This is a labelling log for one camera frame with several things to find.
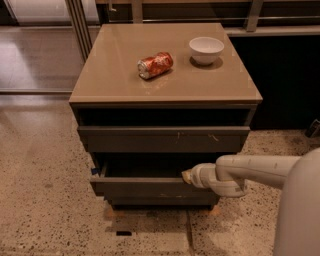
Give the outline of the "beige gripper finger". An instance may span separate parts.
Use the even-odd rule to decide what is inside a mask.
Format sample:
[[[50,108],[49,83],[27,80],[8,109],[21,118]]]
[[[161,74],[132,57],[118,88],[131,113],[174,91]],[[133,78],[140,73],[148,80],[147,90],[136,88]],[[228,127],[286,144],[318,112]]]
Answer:
[[[191,184],[192,183],[192,181],[191,181],[191,170],[188,169],[188,170],[183,171],[182,172],[182,178],[183,178],[185,183]]]

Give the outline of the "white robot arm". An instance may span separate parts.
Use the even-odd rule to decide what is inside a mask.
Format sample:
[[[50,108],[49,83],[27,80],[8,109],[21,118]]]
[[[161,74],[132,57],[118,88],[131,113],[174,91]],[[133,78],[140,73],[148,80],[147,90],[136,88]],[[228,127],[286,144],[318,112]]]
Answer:
[[[224,155],[182,173],[197,188],[242,197],[246,182],[282,191],[274,256],[320,256],[320,149],[303,156]]]

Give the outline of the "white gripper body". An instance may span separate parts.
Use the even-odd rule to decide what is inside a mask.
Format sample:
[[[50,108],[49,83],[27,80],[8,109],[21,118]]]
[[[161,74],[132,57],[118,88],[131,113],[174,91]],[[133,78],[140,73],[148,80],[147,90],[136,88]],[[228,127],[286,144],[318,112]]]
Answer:
[[[213,163],[198,164],[191,170],[191,183],[201,189],[213,189],[217,184],[216,165]]]

